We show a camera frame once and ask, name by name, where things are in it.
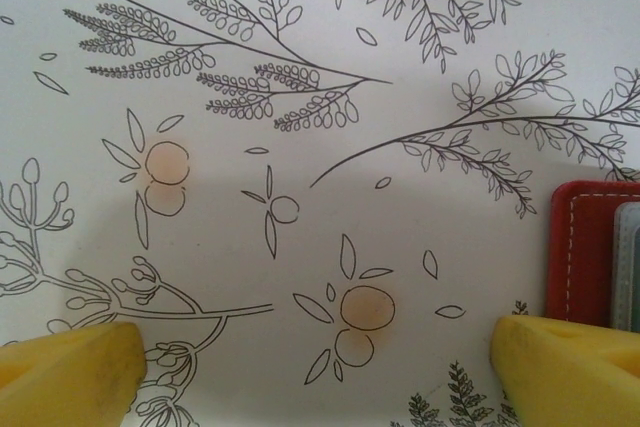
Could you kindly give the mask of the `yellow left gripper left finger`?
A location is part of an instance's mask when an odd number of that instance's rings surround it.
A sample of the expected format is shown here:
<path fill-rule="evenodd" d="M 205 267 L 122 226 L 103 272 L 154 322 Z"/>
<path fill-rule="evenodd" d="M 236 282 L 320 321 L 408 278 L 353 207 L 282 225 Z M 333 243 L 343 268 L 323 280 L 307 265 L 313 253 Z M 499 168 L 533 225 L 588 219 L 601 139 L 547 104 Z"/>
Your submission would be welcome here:
<path fill-rule="evenodd" d="M 113 322 L 1 348 L 3 426 L 119 426 L 145 378 L 138 327 Z"/>

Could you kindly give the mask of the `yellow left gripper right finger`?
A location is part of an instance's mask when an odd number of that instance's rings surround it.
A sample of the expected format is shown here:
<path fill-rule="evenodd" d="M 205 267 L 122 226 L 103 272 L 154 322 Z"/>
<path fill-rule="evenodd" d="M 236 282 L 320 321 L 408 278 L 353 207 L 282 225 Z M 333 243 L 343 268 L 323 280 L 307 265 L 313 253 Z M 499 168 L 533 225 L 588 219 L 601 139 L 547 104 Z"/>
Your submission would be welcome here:
<path fill-rule="evenodd" d="M 524 426 L 637 426 L 639 335 L 535 316 L 494 327 L 491 365 Z"/>

